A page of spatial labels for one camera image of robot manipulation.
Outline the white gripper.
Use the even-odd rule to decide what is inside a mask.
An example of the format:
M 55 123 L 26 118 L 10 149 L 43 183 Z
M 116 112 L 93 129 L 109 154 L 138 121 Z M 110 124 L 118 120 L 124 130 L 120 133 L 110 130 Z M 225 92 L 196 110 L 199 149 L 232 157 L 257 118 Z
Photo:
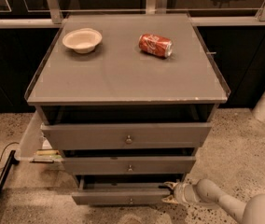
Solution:
M 198 197 L 193 185 L 171 181 L 166 181 L 163 183 L 163 185 L 174 191 L 174 196 L 169 195 L 168 197 L 161 199 L 164 203 L 183 204 L 196 203 L 198 201 Z

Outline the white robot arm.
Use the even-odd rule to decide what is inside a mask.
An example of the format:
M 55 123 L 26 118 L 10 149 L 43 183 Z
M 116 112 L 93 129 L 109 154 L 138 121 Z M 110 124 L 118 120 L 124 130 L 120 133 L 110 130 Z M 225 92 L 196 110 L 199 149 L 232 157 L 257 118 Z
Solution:
M 224 192 L 209 179 L 201 179 L 195 185 L 165 182 L 164 186 L 172 192 L 162 199 L 165 203 L 216 205 L 238 224 L 265 224 L 265 194 L 256 195 L 244 203 Z

